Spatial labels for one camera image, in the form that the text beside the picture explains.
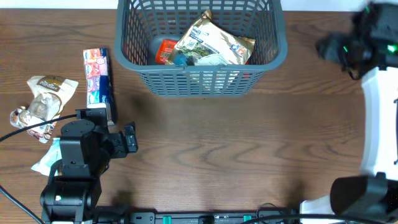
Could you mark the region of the orange spaghetti packet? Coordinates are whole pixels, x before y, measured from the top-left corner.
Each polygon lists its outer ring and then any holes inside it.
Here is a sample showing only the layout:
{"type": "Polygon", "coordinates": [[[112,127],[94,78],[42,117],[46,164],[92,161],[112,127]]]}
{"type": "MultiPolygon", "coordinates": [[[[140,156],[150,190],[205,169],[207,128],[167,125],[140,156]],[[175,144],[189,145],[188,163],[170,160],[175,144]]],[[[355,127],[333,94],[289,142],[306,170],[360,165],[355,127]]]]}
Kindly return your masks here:
{"type": "Polygon", "coordinates": [[[173,52],[175,45],[178,43],[177,40],[165,39],[161,42],[160,47],[155,56],[155,62],[159,64],[165,64],[169,59],[170,54],[173,52]]]}

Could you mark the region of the gold foil food pouch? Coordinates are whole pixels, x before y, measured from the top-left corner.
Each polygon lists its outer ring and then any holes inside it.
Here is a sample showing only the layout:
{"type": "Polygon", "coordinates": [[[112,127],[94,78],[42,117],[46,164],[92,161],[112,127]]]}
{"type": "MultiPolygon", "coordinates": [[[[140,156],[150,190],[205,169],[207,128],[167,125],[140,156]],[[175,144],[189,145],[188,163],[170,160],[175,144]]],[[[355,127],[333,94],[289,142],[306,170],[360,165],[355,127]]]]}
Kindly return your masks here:
{"type": "Polygon", "coordinates": [[[255,40],[236,37],[211,21],[206,10],[175,44],[167,65],[244,65],[254,51],[255,40]]]}

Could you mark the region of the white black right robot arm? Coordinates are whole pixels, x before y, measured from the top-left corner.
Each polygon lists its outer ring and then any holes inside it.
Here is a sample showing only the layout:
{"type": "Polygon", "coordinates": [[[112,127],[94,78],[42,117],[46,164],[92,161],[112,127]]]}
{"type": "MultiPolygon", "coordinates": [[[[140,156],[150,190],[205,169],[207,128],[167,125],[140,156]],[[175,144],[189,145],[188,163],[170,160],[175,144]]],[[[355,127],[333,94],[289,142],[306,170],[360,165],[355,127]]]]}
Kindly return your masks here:
{"type": "Polygon", "coordinates": [[[370,2],[349,34],[317,42],[318,56],[361,83],[365,135],[359,175],[336,179],[328,195],[300,204],[300,223],[397,222],[397,4],[370,2]]]}

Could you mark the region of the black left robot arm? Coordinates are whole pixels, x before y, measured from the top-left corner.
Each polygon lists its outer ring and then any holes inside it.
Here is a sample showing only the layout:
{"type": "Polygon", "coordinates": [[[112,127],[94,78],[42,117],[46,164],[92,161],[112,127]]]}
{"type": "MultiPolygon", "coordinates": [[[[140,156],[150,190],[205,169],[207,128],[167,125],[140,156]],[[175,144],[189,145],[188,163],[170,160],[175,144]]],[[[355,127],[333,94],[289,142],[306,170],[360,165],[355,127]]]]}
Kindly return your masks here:
{"type": "Polygon", "coordinates": [[[55,162],[40,196],[44,223],[129,223],[125,207],[100,207],[100,177],[112,159],[138,150],[136,127],[111,133],[106,124],[79,119],[60,137],[62,158],[55,162]]]}

